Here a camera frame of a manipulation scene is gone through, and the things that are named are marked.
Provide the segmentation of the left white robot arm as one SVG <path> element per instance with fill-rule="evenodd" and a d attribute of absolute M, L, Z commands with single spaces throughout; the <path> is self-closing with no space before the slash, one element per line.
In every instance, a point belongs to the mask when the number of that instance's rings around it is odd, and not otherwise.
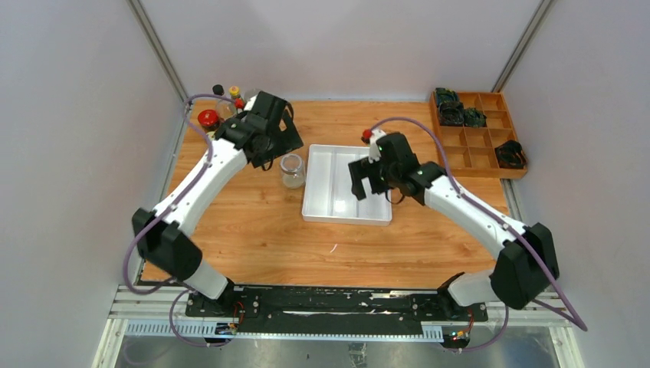
<path fill-rule="evenodd" d="M 235 306 L 233 282 L 216 271 L 191 240 L 205 211 L 224 186 L 246 166 L 264 171 L 273 162 L 303 146 L 294 125 L 294 109 L 288 101 L 260 91 L 231 104 L 235 114 L 197 115 L 194 128 L 207 149 L 181 183 L 151 210 L 138 209 L 132 217 L 135 238 L 131 251 L 205 298 L 205 306 L 217 317 L 229 315 Z"/>

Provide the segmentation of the clear lidded glass jar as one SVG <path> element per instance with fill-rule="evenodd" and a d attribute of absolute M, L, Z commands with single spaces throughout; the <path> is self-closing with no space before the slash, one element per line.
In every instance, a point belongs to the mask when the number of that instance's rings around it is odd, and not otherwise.
<path fill-rule="evenodd" d="M 289 189 L 297 189 L 304 185 L 306 172 L 303 159 L 295 154 L 288 153 L 281 158 L 281 181 Z"/>

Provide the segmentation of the white divided plastic tray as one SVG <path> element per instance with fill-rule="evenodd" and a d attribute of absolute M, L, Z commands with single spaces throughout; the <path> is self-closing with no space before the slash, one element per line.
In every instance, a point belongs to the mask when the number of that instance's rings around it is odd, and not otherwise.
<path fill-rule="evenodd" d="M 306 222 L 345 225 L 387 226 L 392 204 L 383 195 L 372 194 L 363 181 L 366 198 L 352 193 L 348 164 L 368 156 L 363 146 L 312 144 L 308 150 L 307 174 L 301 215 Z"/>

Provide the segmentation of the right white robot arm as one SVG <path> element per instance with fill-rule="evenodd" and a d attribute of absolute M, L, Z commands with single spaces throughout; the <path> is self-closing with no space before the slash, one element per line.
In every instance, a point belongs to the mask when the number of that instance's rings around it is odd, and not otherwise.
<path fill-rule="evenodd" d="M 374 194 L 397 190 L 422 206 L 451 219 L 477 239 L 493 256 L 492 269 L 461 272 L 439 288 L 439 313 L 457 320 L 468 306 L 500 301 L 522 310 L 559 277 L 550 230 L 537 223 L 529 226 L 489 206 L 459 185 L 447 170 L 434 162 L 420 163 L 401 133 L 365 130 L 362 141 L 367 156 L 349 163 L 351 192 L 366 198 L 364 182 Z"/>

